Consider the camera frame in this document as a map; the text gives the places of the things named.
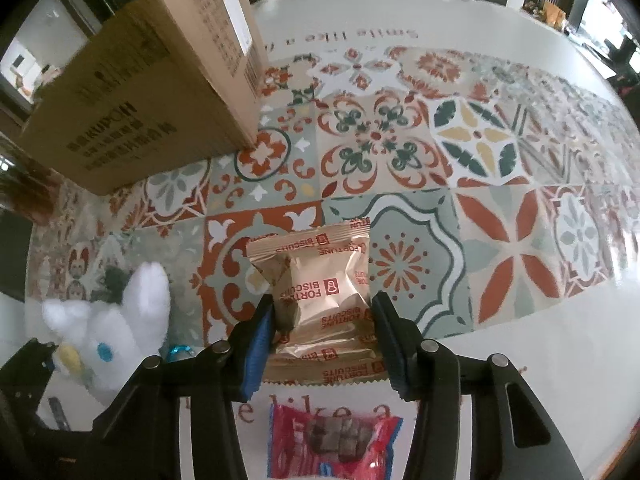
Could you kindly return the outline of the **gold fortune biscuits packet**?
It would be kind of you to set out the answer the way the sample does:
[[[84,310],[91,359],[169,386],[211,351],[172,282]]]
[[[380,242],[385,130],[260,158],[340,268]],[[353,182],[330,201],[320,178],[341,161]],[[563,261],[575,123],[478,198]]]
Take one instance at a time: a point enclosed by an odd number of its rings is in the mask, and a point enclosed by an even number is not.
[[[256,238],[247,257],[269,284],[276,342],[264,381],[328,386],[386,377],[370,310],[370,221]]]

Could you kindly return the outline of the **red candy bag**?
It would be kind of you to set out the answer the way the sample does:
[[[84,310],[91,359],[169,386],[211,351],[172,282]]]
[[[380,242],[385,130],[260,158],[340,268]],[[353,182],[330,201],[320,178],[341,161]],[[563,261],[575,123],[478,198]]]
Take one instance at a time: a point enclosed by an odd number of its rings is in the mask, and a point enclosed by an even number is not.
[[[389,479],[398,416],[313,415],[270,408],[267,476],[270,479]]]

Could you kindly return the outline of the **white plush toy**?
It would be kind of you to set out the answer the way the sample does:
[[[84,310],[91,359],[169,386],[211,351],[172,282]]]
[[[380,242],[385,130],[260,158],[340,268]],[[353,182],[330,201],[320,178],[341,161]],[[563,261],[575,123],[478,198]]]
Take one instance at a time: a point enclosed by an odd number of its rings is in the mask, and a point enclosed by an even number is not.
[[[53,363],[107,406],[148,356],[157,356],[168,331],[169,278],[157,262],[130,276],[122,299],[47,299],[43,321],[60,340]]]

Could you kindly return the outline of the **patterned tile tablecloth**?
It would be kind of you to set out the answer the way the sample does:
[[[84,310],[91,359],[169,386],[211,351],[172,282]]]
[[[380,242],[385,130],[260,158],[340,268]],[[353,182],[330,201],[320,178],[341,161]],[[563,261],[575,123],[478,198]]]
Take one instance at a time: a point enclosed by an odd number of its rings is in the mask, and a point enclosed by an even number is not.
[[[588,479],[639,417],[639,131],[557,32],[480,0],[262,0],[257,144],[112,196],[66,184],[32,233],[26,330],[107,263],[156,260],[179,344],[266,285],[262,234],[371,221],[370,283],[427,337],[506,354]]]

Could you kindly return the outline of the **brown cardboard box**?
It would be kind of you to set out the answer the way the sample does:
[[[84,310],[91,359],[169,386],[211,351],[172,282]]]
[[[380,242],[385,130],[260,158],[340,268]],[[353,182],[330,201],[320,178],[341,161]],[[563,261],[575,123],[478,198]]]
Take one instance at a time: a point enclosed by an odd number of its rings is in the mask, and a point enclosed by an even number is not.
[[[98,195],[245,150],[266,64],[248,0],[132,0],[44,86],[17,144]]]

